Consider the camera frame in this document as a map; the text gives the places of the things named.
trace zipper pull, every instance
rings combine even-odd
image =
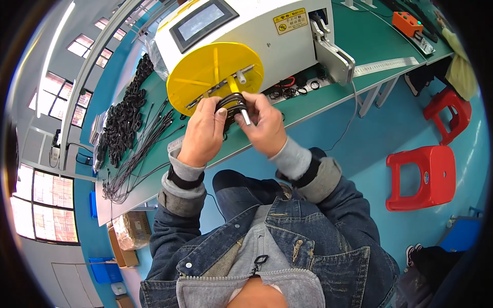
[[[266,254],[263,254],[261,256],[258,256],[255,261],[253,262],[255,264],[255,267],[253,267],[253,269],[251,270],[251,275],[255,275],[256,272],[258,272],[258,266],[260,264],[264,264],[265,262],[267,262],[267,259],[269,258],[269,255],[266,255]]]

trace cardboard box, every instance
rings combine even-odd
[[[149,244],[151,228],[145,211],[123,214],[113,220],[113,227],[123,250],[136,250]]]
[[[116,304],[118,308],[135,308],[134,303],[130,296],[123,294],[116,297]]]
[[[139,264],[137,254],[135,250],[125,251],[120,248],[118,240],[116,238],[115,229],[113,227],[108,229],[109,241],[111,242],[111,248],[115,255],[116,262],[119,267],[132,266]]]

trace pants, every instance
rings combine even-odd
[[[426,86],[427,82],[433,81],[436,77],[438,80],[443,82],[447,87],[451,88],[457,95],[459,95],[459,93],[457,93],[457,91],[455,90],[454,86],[451,85],[450,82],[448,82],[448,80],[445,78],[445,75],[447,74],[447,70],[449,69],[451,62],[452,62],[452,58],[446,57],[433,64],[423,65],[417,69],[410,71],[408,74],[409,80],[413,84],[418,94]]]
[[[275,180],[257,180],[233,170],[216,173],[212,187],[226,221],[254,205],[269,205],[276,197],[284,197],[282,188]]]
[[[416,269],[426,277],[432,293],[435,294],[464,252],[447,252],[440,246],[433,246],[414,251],[411,253],[411,260]]]

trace orange control box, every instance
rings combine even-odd
[[[408,37],[413,37],[414,32],[423,31],[423,25],[408,12],[394,12],[392,24]]]

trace denim jacket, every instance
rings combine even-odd
[[[331,159],[322,160],[310,183],[312,189],[327,184],[328,165],[337,166]],[[265,224],[292,268],[317,275],[327,307],[384,307],[394,293],[398,265],[380,247],[368,201],[352,181],[340,174],[337,179],[324,198],[317,192],[316,197],[308,194],[307,201],[277,198]],[[155,215],[155,233],[149,243],[153,261],[147,279],[141,282],[140,298],[144,308],[177,308],[177,279],[207,276],[221,259],[231,258],[232,251],[234,258],[238,251],[234,247],[241,245],[258,205],[201,235],[200,211],[184,217],[169,211],[165,203],[170,199],[203,204],[203,198],[176,200],[166,190],[160,195],[164,206]]]

